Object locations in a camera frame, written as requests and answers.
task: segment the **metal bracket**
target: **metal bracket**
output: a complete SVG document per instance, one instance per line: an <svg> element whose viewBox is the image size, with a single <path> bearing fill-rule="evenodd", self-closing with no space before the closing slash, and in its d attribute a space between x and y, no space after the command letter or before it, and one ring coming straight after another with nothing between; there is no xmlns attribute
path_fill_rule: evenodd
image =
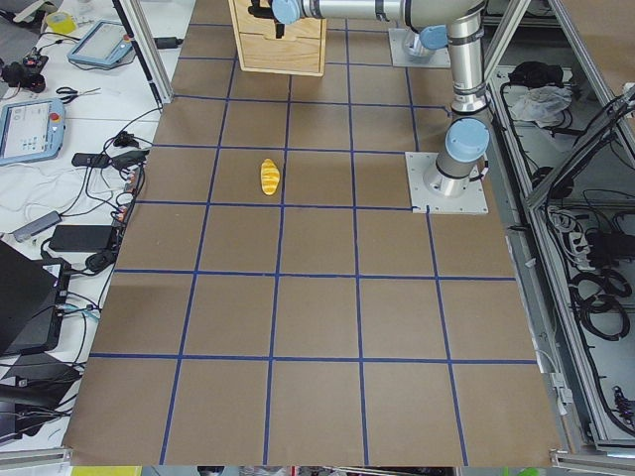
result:
<svg viewBox="0 0 635 476"><path fill-rule="evenodd" d="M448 198L430 191L424 184L424 171L435 162L437 153L407 152L406 167L410 201L415 213L484 215L488 212L485 193L480 180L471 181L463 195ZM474 167L471 178L478 177Z"/></svg>
<svg viewBox="0 0 635 476"><path fill-rule="evenodd" d="M437 50L433 55L425 58L413 58L404 50L404 40L408 30L403 28L391 28L388 30L390 38L390 53L393 66L401 67L432 67L437 69L449 68L449 53L447 48Z"/></svg>

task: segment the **yellow object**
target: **yellow object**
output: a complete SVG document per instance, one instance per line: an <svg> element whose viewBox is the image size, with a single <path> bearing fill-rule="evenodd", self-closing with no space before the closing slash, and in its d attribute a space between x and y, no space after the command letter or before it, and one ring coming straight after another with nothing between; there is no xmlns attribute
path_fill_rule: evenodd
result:
<svg viewBox="0 0 635 476"><path fill-rule="evenodd" d="M273 195L280 183L280 171L271 159L265 159L260 166L260 186L265 195Z"/></svg>
<svg viewBox="0 0 635 476"><path fill-rule="evenodd" d="M141 476L141 466L74 466L71 476Z"/></svg>
<svg viewBox="0 0 635 476"><path fill-rule="evenodd" d="M65 12L55 12L47 16L47 25L51 27L55 33L68 35L77 28L72 20L72 16Z"/></svg>

